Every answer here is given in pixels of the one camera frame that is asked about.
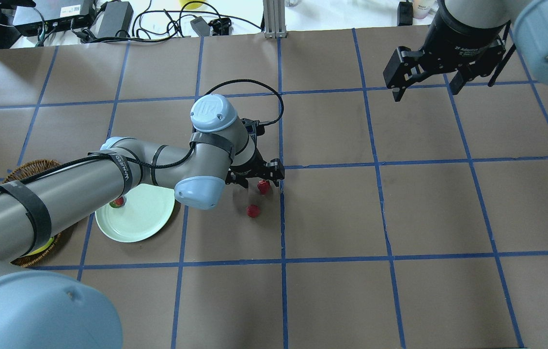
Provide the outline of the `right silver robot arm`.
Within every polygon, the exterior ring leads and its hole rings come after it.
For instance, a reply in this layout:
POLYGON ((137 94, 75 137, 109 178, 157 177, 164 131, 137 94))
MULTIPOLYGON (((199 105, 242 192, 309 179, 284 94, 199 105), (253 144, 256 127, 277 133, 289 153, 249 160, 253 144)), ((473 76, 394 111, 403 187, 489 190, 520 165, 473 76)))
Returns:
POLYGON ((409 86, 454 73, 449 87, 457 95, 477 77, 495 84, 515 51, 548 85, 548 0, 439 0, 421 48, 394 49, 384 81, 398 102, 409 86))

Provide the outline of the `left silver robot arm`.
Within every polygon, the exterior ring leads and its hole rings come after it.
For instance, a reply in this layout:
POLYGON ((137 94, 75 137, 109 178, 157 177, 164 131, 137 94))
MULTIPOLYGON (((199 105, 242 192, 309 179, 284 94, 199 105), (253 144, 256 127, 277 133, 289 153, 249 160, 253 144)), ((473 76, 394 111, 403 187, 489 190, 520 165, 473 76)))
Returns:
POLYGON ((103 293, 63 274, 12 264, 98 208, 144 184, 209 210, 226 185, 283 180, 282 160, 266 162, 257 148, 264 127, 240 119, 224 96, 199 98, 190 121, 188 150, 112 137, 86 157, 0 185, 0 349, 123 347, 119 315, 103 293))

